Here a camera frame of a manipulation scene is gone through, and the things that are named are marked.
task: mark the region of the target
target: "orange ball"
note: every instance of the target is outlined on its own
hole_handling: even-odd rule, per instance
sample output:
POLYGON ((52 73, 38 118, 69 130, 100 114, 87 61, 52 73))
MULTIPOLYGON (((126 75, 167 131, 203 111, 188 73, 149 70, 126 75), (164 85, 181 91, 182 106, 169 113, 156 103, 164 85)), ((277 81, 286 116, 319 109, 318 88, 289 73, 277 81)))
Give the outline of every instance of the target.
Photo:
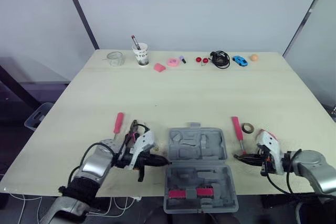
POLYGON ((258 61, 258 55, 253 54, 250 56, 251 61, 258 61))

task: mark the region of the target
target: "black cable coil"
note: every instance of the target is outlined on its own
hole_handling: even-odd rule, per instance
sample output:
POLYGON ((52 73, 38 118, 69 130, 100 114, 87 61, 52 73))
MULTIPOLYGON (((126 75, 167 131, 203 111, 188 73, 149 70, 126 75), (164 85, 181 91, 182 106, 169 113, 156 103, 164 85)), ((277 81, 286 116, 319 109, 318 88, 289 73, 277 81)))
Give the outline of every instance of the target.
POLYGON ((215 51, 211 52, 210 56, 212 57, 210 60, 212 63, 220 68, 220 69, 226 69, 230 66, 230 57, 229 55, 224 51, 215 51))

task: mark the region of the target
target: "blue toy car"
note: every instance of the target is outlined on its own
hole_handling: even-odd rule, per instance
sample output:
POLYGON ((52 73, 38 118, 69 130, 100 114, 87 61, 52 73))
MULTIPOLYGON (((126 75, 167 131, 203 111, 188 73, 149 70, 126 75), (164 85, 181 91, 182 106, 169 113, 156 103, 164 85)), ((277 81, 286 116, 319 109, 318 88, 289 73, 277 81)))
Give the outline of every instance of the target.
POLYGON ((236 55, 235 57, 233 57, 232 60, 237 62, 237 64, 239 64, 242 67, 247 66, 247 61, 239 55, 236 55))

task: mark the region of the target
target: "tape roll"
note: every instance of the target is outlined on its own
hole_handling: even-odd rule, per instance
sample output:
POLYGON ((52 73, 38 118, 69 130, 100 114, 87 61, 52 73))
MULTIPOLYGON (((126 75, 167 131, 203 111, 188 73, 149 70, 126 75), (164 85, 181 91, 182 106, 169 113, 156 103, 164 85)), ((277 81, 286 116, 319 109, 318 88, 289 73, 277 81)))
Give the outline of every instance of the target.
POLYGON ((241 130, 247 134, 251 134, 254 131, 254 126, 250 123, 243 123, 241 130))

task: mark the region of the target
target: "clear glass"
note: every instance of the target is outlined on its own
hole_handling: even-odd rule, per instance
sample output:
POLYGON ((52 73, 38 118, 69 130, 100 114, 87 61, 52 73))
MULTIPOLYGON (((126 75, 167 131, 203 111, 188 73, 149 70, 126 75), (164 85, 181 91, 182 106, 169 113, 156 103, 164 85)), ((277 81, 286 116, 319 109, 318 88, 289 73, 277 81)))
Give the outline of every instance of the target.
POLYGON ((109 63, 113 67, 121 66, 124 64, 124 58, 121 52, 111 52, 106 56, 106 59, 109 60, 109 63))

